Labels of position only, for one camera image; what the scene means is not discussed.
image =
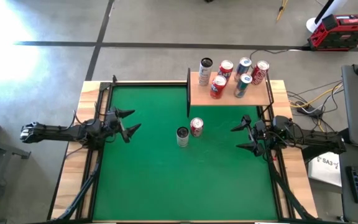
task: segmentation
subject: blue soda can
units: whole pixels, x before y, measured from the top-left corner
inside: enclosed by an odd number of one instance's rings
[[[247,86],[252,82],[252,77],[247,74],[242,74],[237,83],[237,88],[234,90],[234,96],[242,98],[246,93]]]
[[[249,67],[251,66],[252,62],[249,58],[242,58],[240,59],[239,66],[237,66],[237,73],[234,77],[235,81],[238,82],[240,80],[240,76],[244,73],[247,73],[249,70]]]

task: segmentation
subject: red soda can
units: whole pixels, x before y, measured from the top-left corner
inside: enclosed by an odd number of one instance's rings
[[[214,99],[219,99],[222,97],[223,89],[226,86],[226,78],[222,75],[217,75],[212,81],[210,95]]]
[[[224,60],[219,66],[218,75],[222,75],[226,79],[226,82],[228,82],[232,72],[233,63],[229,60]]]
[[[266,74],[269,70],[269,63],[266,61],[258,61],[254,71],[252,71],[252,84],[259,85],[262,80],[266,77]]]
[[[204,129],[204,121],[201,118],[193,118],[190,122],[191,135],[200,137]]]

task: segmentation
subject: concrete floor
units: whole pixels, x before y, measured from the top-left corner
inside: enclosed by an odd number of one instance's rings
[[[0,218],[8,223],[41,222],[47,217],[60,172],[65,142],[23,144],[20,128],[31,121],[69,124],[76,109],[93,47],[12,45],[13,41],[96,42],[108,0],[0,0],[0,141],[32,155],[14,158],[6,172],[7,191],[0,198]],[[306,20],[321,6],[314,0],[289,1],[275,23],[280,0],[116,0],[105,42],[165,42],[242,45],[304,45]],[[339,13],[358,13],[348,0]],[[198,69],[201,58],[236,62],[252,50],[128,49],[100,51],[93,80],[182,80],[186,69]],[[358,63],[358,52],[257,52],[253,60],[270,63],[271,79],[285,80],[299,92],[341,79],[341,65]],[[312,99],[322,90],[308,92]],[[324,115],[336,130],[346,128],[342,94],[339,109]],[[328,109],[334,105],[328,103]],[[309,129],[314,124],[300,116]],[[341,215],[338,193],[313,187],[319,217]]]

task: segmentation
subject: silver can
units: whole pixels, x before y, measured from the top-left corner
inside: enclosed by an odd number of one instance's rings
[[[240,80],[242,74],[248,72],[249,67],[251,67],[251,65],[252,65],[251,59],[246,57],[240,59],[239,66],[237,66],[237,73],[236,76],[234,77],[236,82]]]
[[[177,142],[180,147],[186,147],[189,143],[189,129],[180,127],[177,130]]]
[[[212,59],[203,58],[200,62],[200,73],[198,75],[198,84],[201,86],[207,86],[209,84],[209,78],[212,72]]]

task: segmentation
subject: soda can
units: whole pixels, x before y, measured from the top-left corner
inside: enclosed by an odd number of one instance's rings
[[[190,122],[190,132],[194,137],[200,137],[203,133],[204,121],[201,118],[193,118]]]
[[[241,98],[246,93],[248,84],[252,82],[252,77],[247,74],[242,74],[239,82],[237,83],[237,88],[234,90],[234,96]]]
[[[240,80],[240,77],[242,74],[247,73],[249,70],[249,67],[251,67],[251,59],[249,58],[242,58],[240,59],[239,66],[237,66],[237,73],[234,77],[235,81],[238,82]]]
[[[222,75],[217,75],[215,77],[215,79],[212,81],[211,91],[209,92],[212,98],[219,99],[222,97],[226,82],[226,78],[224,78]]]
[[[259,85],[262,80],[266,77],[266,74],[269,70],[269,63],[266,61],[258,61],[254,71],[252,71],[252,84]]]
[[[229,60],[224,60],[219,66],[218,75],[222,75],[226,79],[226,82],[228,82],[232,72],[233,63]]]
[[[180,127],[177,130],[177,142],[180,147],[186,147],[189,143],[189,129]]]
[[[200,62],[200,73],[198,75],[198,84],[206,86],[209,83],[209,78],[212,72],[212,60],[210,58],[203,58]]]

